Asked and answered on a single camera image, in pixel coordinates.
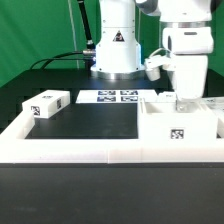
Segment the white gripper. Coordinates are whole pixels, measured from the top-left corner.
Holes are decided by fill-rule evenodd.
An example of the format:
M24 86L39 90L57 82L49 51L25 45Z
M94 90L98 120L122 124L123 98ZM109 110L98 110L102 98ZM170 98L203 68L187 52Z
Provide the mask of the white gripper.
M197 100L203 95L208 57L206 55L176 55L172 58L172 67L171 83L179 99L176 101L176 109L178 112L185 112L187 103L180 100Z

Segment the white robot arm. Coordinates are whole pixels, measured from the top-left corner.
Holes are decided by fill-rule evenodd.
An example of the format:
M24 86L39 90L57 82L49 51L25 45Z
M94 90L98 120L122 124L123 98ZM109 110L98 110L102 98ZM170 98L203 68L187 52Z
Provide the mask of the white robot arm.
M156 81L166 70L177 97L177 108L202 98L208 55L214 40L212 13L224 0L99 0L101 39L96 45L91 75L103 79L131 79L145 72ZM160 49L141 58L135 38L135 10L160 18Z

